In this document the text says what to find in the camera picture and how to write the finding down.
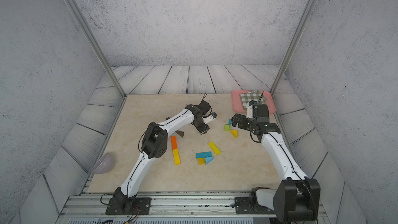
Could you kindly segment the yellow long wooden block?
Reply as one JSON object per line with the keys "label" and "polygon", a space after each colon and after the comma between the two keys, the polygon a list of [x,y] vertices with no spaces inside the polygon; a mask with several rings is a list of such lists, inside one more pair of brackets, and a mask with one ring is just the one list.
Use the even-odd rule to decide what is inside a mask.
{"label": "yellow long wooden block", "polygon": [[173,158],[174,158],[174,163],[175,165],[181,164],[180,156],[179,156],[179,151],[178,149],[173,149]]}

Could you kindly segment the light blue triangle block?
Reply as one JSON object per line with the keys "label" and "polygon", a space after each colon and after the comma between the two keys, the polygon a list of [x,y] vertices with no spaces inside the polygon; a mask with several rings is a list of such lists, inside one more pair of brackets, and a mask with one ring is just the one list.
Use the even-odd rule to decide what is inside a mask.
{"label": "light blue triangle block", "polygon": [[205,164],[209,164],[214,158],[213,157],[206,157]]}

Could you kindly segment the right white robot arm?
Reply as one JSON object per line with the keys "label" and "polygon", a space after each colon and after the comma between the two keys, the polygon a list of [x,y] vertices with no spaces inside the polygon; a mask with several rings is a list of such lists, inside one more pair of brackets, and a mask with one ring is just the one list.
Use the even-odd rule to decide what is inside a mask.
{"label": "right white robot arm", "polygon": [[249,131],[251,139],[266,148],[280,179],[276,190],[253,188],[247,199],[237,198],[233,208],[237,212],[248,209],[253,214],[270,211],[281,223],[317,221],[321,187],[295,161],[280,128],[269,121],[268,106],[250,101],[247,114],[235,114],[232,125]]}

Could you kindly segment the brown slanted wooden block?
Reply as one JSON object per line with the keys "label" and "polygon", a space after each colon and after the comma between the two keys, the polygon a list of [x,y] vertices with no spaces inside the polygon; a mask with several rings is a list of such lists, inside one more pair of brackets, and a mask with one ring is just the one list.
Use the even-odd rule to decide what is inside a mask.
{"label": "brown slanted wooden block", "polygon": [[178,134],[181,138],[184,137],[184,132],[183,131],[177,130],[175,133]]}

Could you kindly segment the lime green long block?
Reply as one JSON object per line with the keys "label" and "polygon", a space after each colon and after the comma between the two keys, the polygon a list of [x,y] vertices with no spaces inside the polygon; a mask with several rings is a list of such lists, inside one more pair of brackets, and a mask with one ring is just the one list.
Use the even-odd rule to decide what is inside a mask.
{"label": "lime green long block", "polygon": [[220,155],[221,154],[221,150],[216,146],[216,144],[214,142],[209,142],[208,146],[211,148],[211,150],[216,154],[216,155]]}

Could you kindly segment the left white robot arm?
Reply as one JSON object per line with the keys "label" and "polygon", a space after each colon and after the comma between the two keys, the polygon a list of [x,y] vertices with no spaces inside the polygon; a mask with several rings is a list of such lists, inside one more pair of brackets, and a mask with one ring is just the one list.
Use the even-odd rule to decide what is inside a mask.
{"label": "left white robot arm", "polygon": [[124,183],[115,190],[108,206],[116,206],[122,209],[129,203],[134,202],[146,174],[152,164],[165,154],[168,139],[176,131],[191,124],[195,126],[199,134],[205,134],[209,130],[208,124],[216,117],[217,114],[212,112],[211,107],[206,106],[205,108],[201,108],[198,105],[189,104],[171,119],[161,123],[150,123],[142,139],[140,139],[140,155],[136,165]]}

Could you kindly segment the orange long wooden block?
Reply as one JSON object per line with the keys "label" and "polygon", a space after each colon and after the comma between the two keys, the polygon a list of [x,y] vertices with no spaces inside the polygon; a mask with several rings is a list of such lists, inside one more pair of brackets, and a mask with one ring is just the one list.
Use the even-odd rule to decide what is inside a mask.
{"label": "orange long wooden block", "polygon": [[171,136],[171,144],[172,144],[172,150],[177,149],[177,138],[176,136]]}

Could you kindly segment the yellow triangle wooden block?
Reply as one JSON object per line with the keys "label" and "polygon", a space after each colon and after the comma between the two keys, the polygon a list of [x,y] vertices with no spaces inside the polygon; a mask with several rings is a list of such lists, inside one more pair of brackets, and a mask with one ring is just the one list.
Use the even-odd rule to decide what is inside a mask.
{"label": "yellow triangle wooden block", "polygon": [[237,130],[231,130],[230,133],[237,139],[238,138],[238,131]]}

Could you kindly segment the teal long wooden block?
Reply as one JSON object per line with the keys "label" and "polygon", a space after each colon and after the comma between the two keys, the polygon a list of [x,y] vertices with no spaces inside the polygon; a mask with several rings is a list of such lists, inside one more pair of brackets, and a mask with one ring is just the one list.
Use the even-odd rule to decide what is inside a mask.
{"label": "teal long wooden block", "polygon": [[212,152],[207,151],[207,152],[198,152],[196,153],[196,158],[206,158],[206,157],[212,157]]}

